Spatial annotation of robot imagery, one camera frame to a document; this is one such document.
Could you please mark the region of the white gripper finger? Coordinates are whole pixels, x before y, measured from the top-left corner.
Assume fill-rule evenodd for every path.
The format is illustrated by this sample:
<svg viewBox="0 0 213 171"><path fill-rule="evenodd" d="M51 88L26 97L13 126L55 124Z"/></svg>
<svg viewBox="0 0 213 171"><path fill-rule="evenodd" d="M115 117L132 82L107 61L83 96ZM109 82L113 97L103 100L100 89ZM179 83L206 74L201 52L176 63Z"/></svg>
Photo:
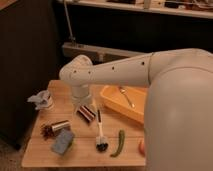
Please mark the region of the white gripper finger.
<svg viewBox="0 0 213 171"><path fill-rule="evenodd" d="M92 97L88 97L86 99L86 106L92 108L93 107L93 98Z"/></svg>
<svg viewBox="0 0 213 171"><path fill-rule="evenodd" d="M77 112L77 111L78 111L79 106L80 106L80 103L79 103L79 102L76 102L76 103L74 104L74 112Z"/></svg>

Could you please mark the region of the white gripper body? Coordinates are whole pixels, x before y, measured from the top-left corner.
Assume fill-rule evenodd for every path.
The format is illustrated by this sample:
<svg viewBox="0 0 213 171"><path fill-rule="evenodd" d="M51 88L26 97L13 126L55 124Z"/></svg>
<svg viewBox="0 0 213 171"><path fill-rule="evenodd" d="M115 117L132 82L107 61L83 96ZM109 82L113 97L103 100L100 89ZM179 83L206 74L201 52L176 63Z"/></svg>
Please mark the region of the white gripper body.
<svg viewBox="0 0 213 171"><path fill-rule="evenodd" d="M71 91L72 99L75 101L82 101L91 97L89 85L72 86Z"/></svg>

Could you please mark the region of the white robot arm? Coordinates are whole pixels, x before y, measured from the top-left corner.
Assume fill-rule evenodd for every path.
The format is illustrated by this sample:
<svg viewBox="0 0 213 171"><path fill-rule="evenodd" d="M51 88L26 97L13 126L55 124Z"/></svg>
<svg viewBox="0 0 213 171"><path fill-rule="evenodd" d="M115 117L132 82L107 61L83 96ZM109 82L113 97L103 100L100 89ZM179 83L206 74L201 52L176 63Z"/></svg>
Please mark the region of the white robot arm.
<svg viewBox="0 0 213 171"><path fill-rule="evenodd" d="M91 84L146 87L147 171L213 171L213 53L177 49L99 65L79 55L59 77L77 102L91 97Z"/></svg>

